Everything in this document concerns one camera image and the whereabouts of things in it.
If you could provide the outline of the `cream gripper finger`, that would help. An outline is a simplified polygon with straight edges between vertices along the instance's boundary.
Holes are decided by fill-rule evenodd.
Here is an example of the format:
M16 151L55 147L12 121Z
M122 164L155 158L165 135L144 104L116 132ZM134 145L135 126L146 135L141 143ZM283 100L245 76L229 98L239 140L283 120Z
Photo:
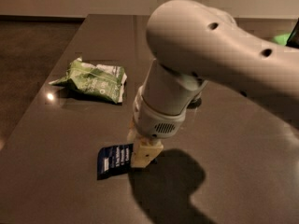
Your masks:
M134 121L134 119L131 119L130 123L129 123L127 141L129 143L133 143L136 140L136 137L137 137L137 130L135 128L135 121Z
M133 145L131 166L146 168L163 151L164 145L160 139L137 137Z

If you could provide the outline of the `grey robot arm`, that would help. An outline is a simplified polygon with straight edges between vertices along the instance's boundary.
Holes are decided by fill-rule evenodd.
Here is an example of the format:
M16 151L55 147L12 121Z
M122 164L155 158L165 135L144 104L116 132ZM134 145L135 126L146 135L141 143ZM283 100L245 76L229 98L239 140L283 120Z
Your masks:
M154 60L133 102L132 167L145 168L162 152L209 81L299 124L299 49L262 40L228 13L191 0L159 6L146 38Z

